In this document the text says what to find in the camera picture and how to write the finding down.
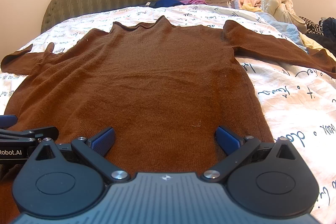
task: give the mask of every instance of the purple fabric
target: purple fabric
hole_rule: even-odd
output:
[[[180,0],[183,4],[206,4],[205,0]]]

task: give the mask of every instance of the sweater sleeve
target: sweater sleeve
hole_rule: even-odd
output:
[[[32,68],[54,50],[54,43],[50,43],[44,52],[30,52],[33,44],[23,50],[13,52],[4,57],[1,61],[1,71],[14,73],[16,75],[29,75]]]

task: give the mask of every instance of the pile of clothes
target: pile of clothes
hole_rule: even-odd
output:
[[[229,8],[248,10],[260,15],[300,48],[321,50],[336,60],[336,19],[321,18],[319,24],[297,16],[292,0],[228,0]]]

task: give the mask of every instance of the gray ribbed plate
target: gray ribbed plate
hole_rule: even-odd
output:
[[[261,218],[233,203],[217,183],[195,173],[138,173],[128,183],[111,186],[104,199],[82,215],[63,220],[26,214],[16,224],[317,224],[311,215],[275,220]]]

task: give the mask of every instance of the bed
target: bed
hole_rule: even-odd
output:
[[[183,5],[149,8],[140,5],[156,0],[52,0],[46,10],[41,35],[31,52],[43,52],[50,42],[54,53],[66,52],[90,29],[109,32],[113,22],[134,26],[154,23],[164,15],[172,25],[223,28],[234,20],[262,35],[285,37],[256,13],[215,5]],[[316,177],[320,194],[312,215],[321,223],[336,222],[336,81],[322,71],[286,63],[236,56],[254,85],[274,140],[287,137]],[[26,75],[0,74],[0,115]]]

